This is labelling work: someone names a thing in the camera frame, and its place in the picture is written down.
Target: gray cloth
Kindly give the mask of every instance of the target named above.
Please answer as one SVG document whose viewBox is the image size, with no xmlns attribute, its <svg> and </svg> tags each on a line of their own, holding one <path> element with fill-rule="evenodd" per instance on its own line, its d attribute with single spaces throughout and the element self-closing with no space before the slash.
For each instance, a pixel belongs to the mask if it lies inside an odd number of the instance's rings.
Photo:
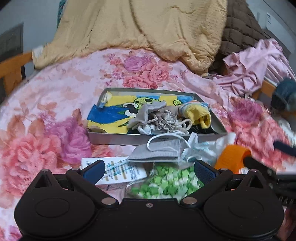
<svg viewBox="0 0 296 241">
<path fill-rule="evenodd" d="M 146 125 L 149 118 L 149 114 L 164 107 L 166 107 L 166 102 L 164 100 L 161 102 L 153 101 L 151 104 L 143 105 L 137 113 L 136 117 L 128 121 L 127 127 L 129 129 L 132 128 L 134 130 L 137 129 L 139 125 Z"/>
<path fill-rule="evenodd" d="M 148 150 L 147 144 L 139 145 L 136 146 L 127 160 L 131 162 L 178 162 L 180 159 L 180 145 L 180 139 L 152 142 L 149 147 L 153 151 Z"/>
</svg>

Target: brown quilted blanket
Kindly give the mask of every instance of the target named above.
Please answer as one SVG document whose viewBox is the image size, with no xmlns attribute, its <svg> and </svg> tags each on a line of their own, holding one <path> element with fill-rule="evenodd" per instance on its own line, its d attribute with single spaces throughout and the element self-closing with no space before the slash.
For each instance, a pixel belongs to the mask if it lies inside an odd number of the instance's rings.
<svg viewBox="0 0 296 241">
<path fill-rule="evenodd" d="M 211 70 L 220 67 L 222 59 L 227 55 L 254 46 L 260 39 L 266 39 L 245 0 L 228 0 L 227 11 L 221 47 Z"/>
</svg>

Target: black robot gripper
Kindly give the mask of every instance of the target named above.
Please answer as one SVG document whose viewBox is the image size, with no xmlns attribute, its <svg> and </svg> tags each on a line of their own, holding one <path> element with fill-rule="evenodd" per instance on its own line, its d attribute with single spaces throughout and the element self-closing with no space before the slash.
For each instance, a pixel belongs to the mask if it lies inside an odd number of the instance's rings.
<svg viewBox="0 0 296 241">
<path fill-rule="evenodd" d="M 278 240 L 284 211 L 259 171 L 234 175 L 200 160 L 194 169 L 205 185 L 180 203 L 121 204 L 94 185 L 105 171 L 102 160 L 65 174 L 43 169 L 15 208 L 21 240 Z"/>
</svg>

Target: yellow quilt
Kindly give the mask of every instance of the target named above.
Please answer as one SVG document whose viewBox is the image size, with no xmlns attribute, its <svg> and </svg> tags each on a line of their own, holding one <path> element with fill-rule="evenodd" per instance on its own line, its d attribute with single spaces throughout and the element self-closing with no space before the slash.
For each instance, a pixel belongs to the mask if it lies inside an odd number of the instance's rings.
<svg viewBox="0 0 296 241">
<path fill-rule="evenodd" d="M 36 68 L 108 47 L 145 48 L 207 72 L 220 47 L 227 0 L 70 0 Z"/>
</svg>

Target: wooden bed frame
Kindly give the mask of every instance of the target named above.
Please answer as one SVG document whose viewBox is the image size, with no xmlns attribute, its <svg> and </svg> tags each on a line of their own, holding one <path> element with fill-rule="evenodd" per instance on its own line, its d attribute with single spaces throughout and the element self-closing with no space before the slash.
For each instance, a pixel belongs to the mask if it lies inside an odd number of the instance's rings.
<svg viewBox="0 0 296 241">
<path fill-rule="evenodd" d="M 4 88 L 8 96 L 22 81 L 21 67 L 32 61 L 32 52 L 19 54 L 0 63 L 0 78 L 4 77 Z M 261 93 L 271 98 L 275 86 L 264 80 L 261 89 L 253 93 L 254 99 L 259 99 Z"/>
<path fill-rule="evenodd" d="M 4 78 L 3 85 L 6 96 L 22 81 L 21 67 L 32 61 L 32 52 L 23 53 L 0 63 L 0 79 Z"/>
</svg>

